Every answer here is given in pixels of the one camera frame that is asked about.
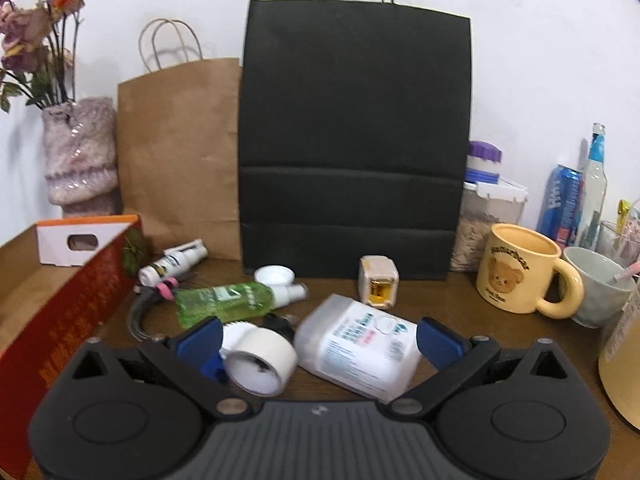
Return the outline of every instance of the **cardboard box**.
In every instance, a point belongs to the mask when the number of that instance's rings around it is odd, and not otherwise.
[[[130,293],[145,262],[136,215],[43,221],[0,247],[4,475],[24,475],[36,407],[76,349]]]

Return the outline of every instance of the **blue can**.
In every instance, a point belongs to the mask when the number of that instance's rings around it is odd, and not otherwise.
[[[537,231],[564,249],[571,242],[574,231],[582,173],[558,164],[549,179]]]

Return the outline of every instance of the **pink marbled vase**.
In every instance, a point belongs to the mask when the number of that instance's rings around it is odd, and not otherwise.
[[[113,101],[63,103],[45,108],[42,120],[49,202],[65,217],[116,214]]]

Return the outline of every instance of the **brown paper bag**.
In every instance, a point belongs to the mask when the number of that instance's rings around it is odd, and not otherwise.
[[[152,46],[158,70],[142,54],[143,35],[157,22]],[[163,69],[155,38],[176,23],[196,39],[200,60]],[[142,216],[154,251],[202,238],[213,258],[241,258],[238,214],[236,58],[203,59],[193,29],[154,20],[142,31],[149,73],[118,86],[118,173],[125,211]]]

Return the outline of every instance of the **purple cap jar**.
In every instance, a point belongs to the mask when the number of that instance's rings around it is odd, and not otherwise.
[[[473,184],[488,182],[497,184],[500,180],[502,152],[494,145],[481,140],[470,140],[466,156],[465,180]]]

